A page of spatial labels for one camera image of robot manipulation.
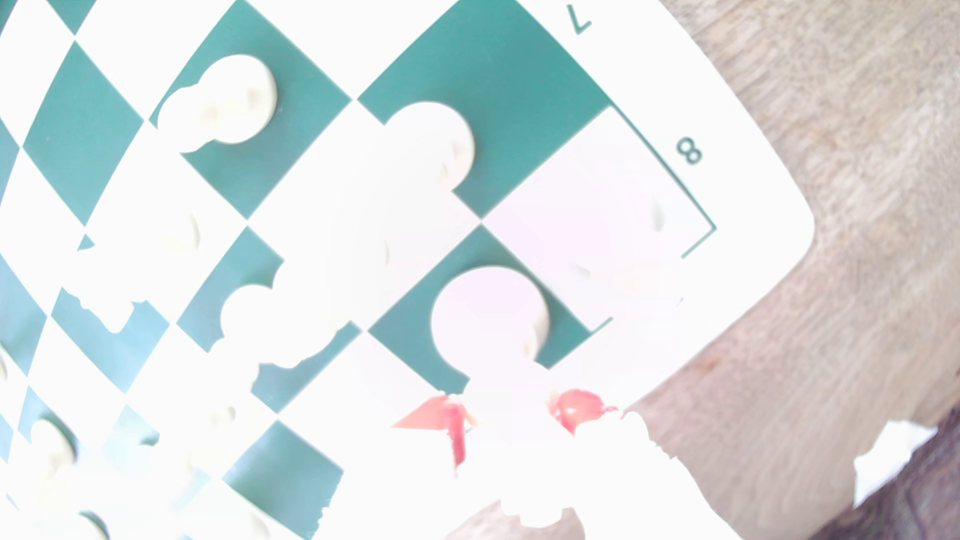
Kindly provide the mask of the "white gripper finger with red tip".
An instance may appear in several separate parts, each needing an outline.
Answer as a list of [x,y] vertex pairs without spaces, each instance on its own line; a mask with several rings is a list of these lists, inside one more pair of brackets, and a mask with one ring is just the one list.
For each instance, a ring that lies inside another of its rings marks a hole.
[[463,395],[438,395],[363,433],[318,520],[319,539],[442,539],[475,424]]
[[740,539],[638,412],[575,388],[549,410],[572,437],[562,477],[585,539]]

